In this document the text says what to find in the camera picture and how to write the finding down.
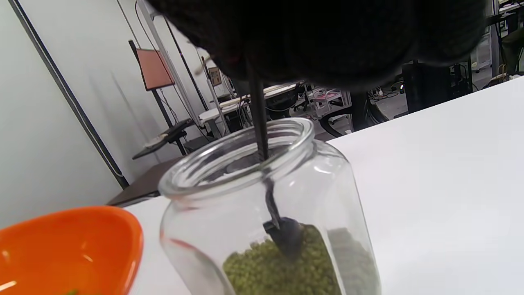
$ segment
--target floor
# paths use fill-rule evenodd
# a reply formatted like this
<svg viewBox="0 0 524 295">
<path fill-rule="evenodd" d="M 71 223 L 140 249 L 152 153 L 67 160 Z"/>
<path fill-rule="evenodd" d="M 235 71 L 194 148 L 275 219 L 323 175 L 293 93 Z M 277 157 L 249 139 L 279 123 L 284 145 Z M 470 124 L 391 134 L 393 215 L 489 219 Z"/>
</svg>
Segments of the floor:
<svg viewBox="0 0 524 295">
<path fill-rule="evenodd" d="M 489 58 L 489 47 L 481 46 L 479 47 L 479 62 L 483 62 L 485 59 Z M 474 52 L 472 54 L 472 60 L 476 60 L 476 53 Z M 520 61 L 521 68 L 524 68 L 524 59 Z M 473 84 L 478 88 L 482 89 L 483 86 L 485 86 L 492 78 L 492 69 L 491 67 L 484 67 L 479 70 L 478 73 L 473 71 Z M 408 106 L 406 103 L 406 95 L 405 94 L 398 94 L 394 97 L 380 100 L 376 102 L 379 110 L 386 116 L 389 120 L 393 120 L 394 116 L 404 113 L 408 110 Z M 315 119 L 315 117 L 311 114 L 304 114 L 304 113 L 297 113 L 292 114 L 294 116 L 301 116 L 301 117 L 307 117 L 309 119 L 313 119 L 315 124 L 315 139 L 322 140 L 322 141 L 328 141 L 333 138 L 334 136 L 327 133 L 325 130 L 322 129 L 320 126 L 318 120 Z M 342 118 L 337 120 L 333 124 L 333 128 L 341 133 L 345 133 L 347 130 L 350 129 L 350 124 L 346 118 Z"/>
</svg>

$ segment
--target white wall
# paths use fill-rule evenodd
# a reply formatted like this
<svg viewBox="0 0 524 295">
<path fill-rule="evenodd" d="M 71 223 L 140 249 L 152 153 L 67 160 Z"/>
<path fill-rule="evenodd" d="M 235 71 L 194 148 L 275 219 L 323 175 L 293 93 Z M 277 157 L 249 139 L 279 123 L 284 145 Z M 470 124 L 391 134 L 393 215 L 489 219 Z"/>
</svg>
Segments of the white wall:
<svg viewBox="0 0 524 295">
<path fill-rule="evenodd" d="M 7 1 L 0 1 L 0 228 L 122 189 Z"/>
<path fill-rule="evenodd" d="M 180 156 L 176 146 L 167 145 L 157 152 L 158 159 L 149 155 L 131 160 L 146 142 L 167 129 L 167 125 L 154 97 L 144 89 L 138 63 L 128 44 L 133 34 L 116 0 L 20 2 L 129 182 L 159 161 Z M 121 5 L 140 46 L 151 49 L 152 45 L 138 22 L 135 1 L 121 0 Z M 138 15 L 158 48 L 140 9 Z M 203 112 L 204 107 L 163 17 L 155 18 L 155 26 L 185 85 L 191 107 L 196 114 Z M 174 33 L 190 69 L 196 70 L 200 66 L 197 50 L 175 28 Z M 212 101 L 205 75 L 194 75 L 194 78 L 205 100 Z M 163 92 L 178 119 L 189 118 L 173 87 L 166 87 Z M 201 136 L 196 127 L 187 129 L 187 132 L 188 140 Z"/>
<path fill-rule="evenodd" d="M 198 51 L 199 56 L 203 56 L 204 58 L 209 56 L 209 53 L 207 51 L 205 51 L 204 49 L 202 49 L 202 48 L 198 48 L 197 51 Z M 213 62 L 213 60 L 209 60 L 206 65 L 207 65 L 208 68 L 216 67 L 216 64 Z M 217 86 L 214 87 L 215 93 L 216 93 L 217 96 L 230 94 L 230 92 L 227 90 L 227 88 L 225 86 L 226 83 L 228 83 L 228 82 L 224 80 L 224 75 L 222 74 L 222 84 L 217 85 Z"/>
</svg>

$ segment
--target black stand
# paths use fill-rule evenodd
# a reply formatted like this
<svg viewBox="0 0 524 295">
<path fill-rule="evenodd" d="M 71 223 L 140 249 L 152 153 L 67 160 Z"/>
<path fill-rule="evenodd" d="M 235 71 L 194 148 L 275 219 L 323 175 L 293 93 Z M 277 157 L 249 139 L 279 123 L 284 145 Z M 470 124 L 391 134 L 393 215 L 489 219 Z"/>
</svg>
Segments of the black stand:
<svg viewBox="0 0 524 295">
<path fill-rule="evenodd" d="M 138 63 L 140 63 L 140 60 L 138 59 L 138 53 L 136 51 L 135 43 L 132 40 L 129 40 L 129 45 L 131 46 L 131 50 L 133 50 L 133 53 L 135 54 L 136 60 L 138 61 Z M 164 133 L 170 134 L 171 129 L 173 129 L 173 123 L 171 122 L 171 119 L 169 118 L 169 115 L 167 114 L 166 107 L 164 107 L 164 105 L 162 103 L 162 100 L 161 100 L 160 96 L 158 95 L 158 91 L 156 89 L 151 89 L 151 92 L 153 93 L 153 96 L 155 97 L 155 100 L 157 101 L 158 108 L 160 109 L 160 112 L 162 112 L 162 115 L 164 117 L 164 120 L 167 123 L 167 126 L 169 127 L 169 129 L 166 132 L 164 132 Z M 189 123 L 189 122 L 186 122 L 186 123 L 179 122 L 177 124 L 177 126 L 178 125 L 184 125 L 184 128 L 185 128 L 185 127 L 191 125 L 192 123 L 193 123 L 193 120 L 191 120 L 191 123 Z M 182 155 L 187 155 L 187 152 L 185 151 L 185 148 L 182 145 L 182 142 L 180 141 L 180 138 L 185 136 L 185 135 L 187 135 L 187 133 L 183 130 L 183 128 L 181 130 L 178 130 L 179 128 L 176 128 L 176 129 L 177 129 L 176 130 L 177 132 L 175 132 L 176 133 L 176 137 L 174 137 L 173 139 L 167 140 L 166 142 L 162 141 L 162 142 L 156 144 L 155 146 L 152 146 L 152 147 L 150 147 L 148 149 L 142 150 L 140 153 L 136 154 L 133 157 L 133 160 L 138 159 L 139 157 L 142 157 L 144 155 L 147 155 L 147 154 L 150 154 L 152 152 L 157 151 L 162 146 L 164 146 L 166 143 L 173 143 L 173 142 L 177 143 L 178 149 L 180 150 L 180 153 Z"/>
<path fill-rule="evenodd" d="M 169 118 L 169 115 L 167 115 L 166 108 L 162 104 L 162 100 L 160 99 L 160 96 L 158 95 L 158 91 L 156 89 L 151 90 L 153 93 L 153 96 L 155 97 L 155 100 L 157 101 L 158 108 L 162 112 L 162 115 L 164 116 L 164 119 L 166 120 L 167 126 L 169 128 L 173 127 L 173 123 L 171 123 L 171 119 Z"/>
<path fill-rule="evenodd" d="M 366 120 L 366 111 L 368 104 L 367 92 L 351 93 L 351 122 L 355 131 L 369 127 Z"/>
<path fill-rule="evenodd" d="M 166 18 L 164 18 L 164 21 L 166 22 L 166 26 L 169 29 L 169 33 L 171 34 L 171 38 L 173 38 L 174 44 L 177 46 L 178 53 L 180 54 L 180 57 L 182 58 L 182 61 L 184 62 L 185 70 L 188 72 L 189 78 L 191 78 L 191 82 L 193 82 L 193 86 L 195 86 L 196 93 L 198 94 L 198 97 L 200 98 L 200 102 L 202 103 L 202 106 L 204 107 L 204 110 L 205 111 L 209 111 L 208 105 L 205 103 L 204 96 L 202 96 L 202 93 L 200 92 L 200 89 L 198 88 L 198 85 L 195 82 L 195 78 L 193 77 L 193 73 L 189 69 L 189 66 L 188 66 L 188 63 L 185 60 L 184 54 L 182 54 L 182 50 L 180 49 L 180 46 L 178 46 L 178 41 L 174 37 L 173 30 L 171 29 L 171 26 L 167 22 Z"/>
</svg>

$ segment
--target jar rim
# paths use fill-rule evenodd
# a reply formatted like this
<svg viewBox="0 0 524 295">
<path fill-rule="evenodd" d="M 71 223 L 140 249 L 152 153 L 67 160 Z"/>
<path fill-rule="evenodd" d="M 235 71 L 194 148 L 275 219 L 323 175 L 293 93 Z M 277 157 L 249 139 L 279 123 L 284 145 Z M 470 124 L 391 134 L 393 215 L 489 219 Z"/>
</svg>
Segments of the jar rim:
<svg viewBox="0 0 524 295">
<path fill-rule="evenodd" d="M 214 189 L 232 181 L 238 181 L 241 178 L 247 177 L 248 175 L 262 171 L 264 168 L 268 167 L 272 163 L 282 158 L 285 154 L 300 147 L 304 142 L 308 141 L 309 138 L 313 138 L 313 122 L 305 118 L 284 118 L 269 121 L 267 122 L 268 132 L 271 129 L 277 128 L 283 124 L 292 124 L 295 127 L 302 128 L 300 135 L 298 135 L 297 138 L 291 144 L 286 145 L 285 148 L 279 150 L 277 153 L 272 155 L 269 159 L 265 160 L 264 162 L 259 163 L 257 165 L 253 165 L 236 175 L 209 184 L 202 184 L 198 186 L 178 186 L 173 183 L 173 180 L 176 179 L 177 176 L 180 176 L 181 171 L 184 171 L 192 164 L 209 156 L 210 153 L 213 153 L 214 151 L 220 149 L 225 142 L 233 140 L 235 138 L 243 137 L 250 133 L 254 133 L 254 127 L 245 128 L 232 134 L 229 134 L 228 136 L 224 136 L 218 140 L 215 140 L 206 145 L 205 147 L 179 160 L 174 166 L 172 166 L 164 173 L 158 184 L 158 191 L 161 193 L 161 195 L 165 197 L 180 197 L 184 195 L 196 194 L 207 189 Z"/>
</svg>

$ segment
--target desk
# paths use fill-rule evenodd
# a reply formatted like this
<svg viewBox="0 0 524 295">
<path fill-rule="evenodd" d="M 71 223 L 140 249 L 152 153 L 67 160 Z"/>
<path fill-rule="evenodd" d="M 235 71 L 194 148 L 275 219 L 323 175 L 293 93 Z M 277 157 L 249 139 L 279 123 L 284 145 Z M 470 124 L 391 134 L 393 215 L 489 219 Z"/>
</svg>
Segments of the desk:
<svg viewBox="0 0 524 295">
<path fill-rule="evenodd" d="M 107 204 L 118 206 L 141 197 L 152 196 L 158 191 L 158 183 L 164 173 L 173 167 L 180 158 L 169 160 L 151 167 L 146 173 L 137 178 L 130 186 L 126 187 Z"/>
<path fill-rule="evenodd" d="M 513 10 L 519 8 L 520 6 L 524 6 L 524 4 L 515 3 L 515 4 L 508 5 L 506 7 L 501 7 L 501 8 L 499 8 L 498 12 L 499 13 L 507 13 L 507 12 L 510 12 L 510 11 L 513 11 Z"/>
<path fill-rule="evenodd" d="M 383 295 L 524 293 L 522 93 L 519 78 L 329 142 L 352 164 Z M 167 204 L 128 207 L 145 239 L 131 295 L 189 295 L 158 241 Z"/>
<path fill-rule="evenodd" d="M 292 84 L 283 84 L 283 85 L 277 85 L 277 86 L 271 86 L 271 87 L 265 88 L 264 89 L 264 98 L 269 99 L 277 95 L 284 94 L 288 91 L 293 90 L 295 88 L 295 85 L 296 85 L 295 83 L 292 83 Z M 236 107 L 228 106 L 227 108 L 224 108 L 222 110 L 222 113 L 228 114 L 231 112 L 235 112 L 238 108 L 238 103 L 234 104 L 234 106 Z M 199 115 L 199 119 L 202 123 L 208 122 L 208 124 L 210 124 L 211 131 L 214 134 L 218 130 L 214 120 L 218 118 L 219 116 L 220 116 L 219 110 L 217 108 L 214 108 L 214 109 L 201 113 Z"/>
</svg>

